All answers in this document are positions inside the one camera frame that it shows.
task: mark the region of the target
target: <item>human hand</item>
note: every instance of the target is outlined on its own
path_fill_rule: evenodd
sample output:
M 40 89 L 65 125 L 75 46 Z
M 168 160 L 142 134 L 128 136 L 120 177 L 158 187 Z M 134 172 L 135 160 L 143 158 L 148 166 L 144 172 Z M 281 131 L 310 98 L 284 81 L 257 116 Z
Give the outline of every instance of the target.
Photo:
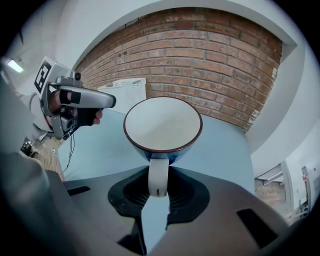
M 67 99 L 71 101 L 71 92 L 67 93 Z M 60 90 L 56 90 L 49 98 L 49 110 L 51 113 L 58 111 L 62 107 L 60 102 Z M 93 120 L 94 125 L 100 124 L 100 119 L 103 117 L 102 110 L 98 110 L 95 113 L 95 118 Z M 52 127 L 52 122 L 50 116 L 45 116 L 47 123 Z

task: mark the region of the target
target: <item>blue bowl exterior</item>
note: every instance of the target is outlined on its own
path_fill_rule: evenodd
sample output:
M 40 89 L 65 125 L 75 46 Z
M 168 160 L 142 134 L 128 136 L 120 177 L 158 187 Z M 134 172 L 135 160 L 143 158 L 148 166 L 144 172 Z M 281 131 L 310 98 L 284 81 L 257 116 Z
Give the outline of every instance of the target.
M 183 155 L 191 148 L 191 146 L 192 145 L 189 145 L 184 149 L 171 152 L 171 153 L 153 153 L 133 145 L 135 150 L 146 160 L 150 161 L 150 159 L 169 159 L 169 165 L 173 164 L 175 161 L 183 157 Z

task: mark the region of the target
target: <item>finger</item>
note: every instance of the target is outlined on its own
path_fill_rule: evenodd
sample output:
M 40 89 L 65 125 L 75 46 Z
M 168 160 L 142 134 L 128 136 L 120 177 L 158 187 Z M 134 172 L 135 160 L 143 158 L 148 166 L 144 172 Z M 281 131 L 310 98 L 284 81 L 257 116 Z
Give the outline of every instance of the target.
M 98 119 L 102 118 L 102 110 L 99 110 L 97 113 L 95 113 L 95 117 Z
M 94 124 L 94 125 L 99 125 L 99 124 L 100 124 L 100 119 L 95 118 L 95 119 L 93 120 L 93 124 Z

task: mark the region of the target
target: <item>white wall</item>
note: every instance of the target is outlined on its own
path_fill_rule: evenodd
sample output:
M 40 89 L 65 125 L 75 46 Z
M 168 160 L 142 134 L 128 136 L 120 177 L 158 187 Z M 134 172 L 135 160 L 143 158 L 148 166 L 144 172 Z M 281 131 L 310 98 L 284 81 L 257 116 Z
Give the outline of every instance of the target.
M 60 17 L 67 0 L 48 0 L 22 26 L 23 44 L 17 35 L 5 54 L 23 68 L 17 73 L 6 67 L 12 83 L 21 94 L 34 90 L 34 80 L 45 56 L 55 58 Z
M 275 86 L 246 135 L 255 177 L 267 172 L 303 141 L 320 109 L 319 98 L 315 98 L 320 77 L 313 53 L 295 23 L 272 1 L 69 0 L 59 24 L 56 60 L 75 68 L 118 27 L 140 16 L 175 7 L 206 7 L 235 13 L 267 28 L 284 42 L 284 57 Z
M 302 78 L 292 104 L 270 137 L 251 155 L 255 176 L 286 159 L 306 138 L 319 117 L 319 64 L 306 43 Z
M 320 119 L 316 122 L 308 136 L 299 147 L 286 158 L 287 169 L 290 173 L 293 195 L 293 209 L 299 206 L 299 201 L 306 200 L 306 186 L 303 181 L 302 168 L 309 172 L 310 182 L 320 177 Z

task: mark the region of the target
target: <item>cable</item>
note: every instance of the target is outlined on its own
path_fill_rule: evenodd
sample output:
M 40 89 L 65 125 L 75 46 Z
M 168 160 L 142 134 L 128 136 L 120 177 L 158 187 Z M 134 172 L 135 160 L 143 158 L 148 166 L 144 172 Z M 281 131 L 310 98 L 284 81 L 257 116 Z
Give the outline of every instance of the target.
M 69 160 L 68 160 L 68 164 L 66 165 L 66 168 L 63 170 L 63 173 L 68 169 L 71 157 L 72 157 L 74 150 L 75 150 L 75 135 L 74 134 L 69 135 L 69 143 L 70 143 L 69 144 Z
M 257 190 L 258 190 L 258 188 L 260 188 L 263 184 L 264 184 L 264 182 L 262 181 L 261 184 L 260 184 L 260 186 L 258 186 L 258 187 L 256 188 L 256 190 L 254 191 L 254 193 L 256 193 Z

